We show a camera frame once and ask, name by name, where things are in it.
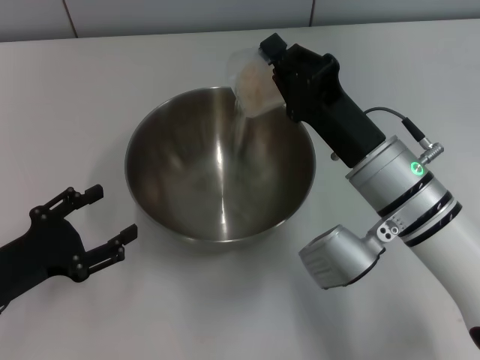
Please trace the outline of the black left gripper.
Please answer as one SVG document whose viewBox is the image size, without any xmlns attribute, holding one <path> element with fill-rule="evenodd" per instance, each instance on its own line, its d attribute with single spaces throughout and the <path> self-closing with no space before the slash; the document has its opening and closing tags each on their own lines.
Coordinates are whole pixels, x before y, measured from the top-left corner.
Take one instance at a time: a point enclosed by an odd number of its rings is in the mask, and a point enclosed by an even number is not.
<svg viewBox="0 0 480 360">
<path fill-rule="evenodd" d="M 138 236 L 136 224 L 107 243 L 85 251 L 80 234 L 66 217 L 104 197 L 96 184 L 84 193 L 68 187 L 30 212 L 31 225 L 19 238 L 1 246 L 1 310 L 45 280 L 65 276 L 74 282 L 125 259 L 125 246 Z"/>
</svg>

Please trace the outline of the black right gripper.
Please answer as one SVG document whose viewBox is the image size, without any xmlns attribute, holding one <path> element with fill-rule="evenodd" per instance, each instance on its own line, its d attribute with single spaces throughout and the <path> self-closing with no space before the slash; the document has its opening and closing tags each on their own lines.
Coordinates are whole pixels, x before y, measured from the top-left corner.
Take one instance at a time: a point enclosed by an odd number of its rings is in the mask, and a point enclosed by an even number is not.
<svg viewBox="0 0 480 360">
<path fill-rule="evenodd" d="M 386 140 L 343 90 L 333 55 L 298 44 L 287 47 L 278 33 L 263 40 L 259 52 L 274 66 L 273 80 L 290 119 L 309 124 L 350 169 Z"/>
</svg>

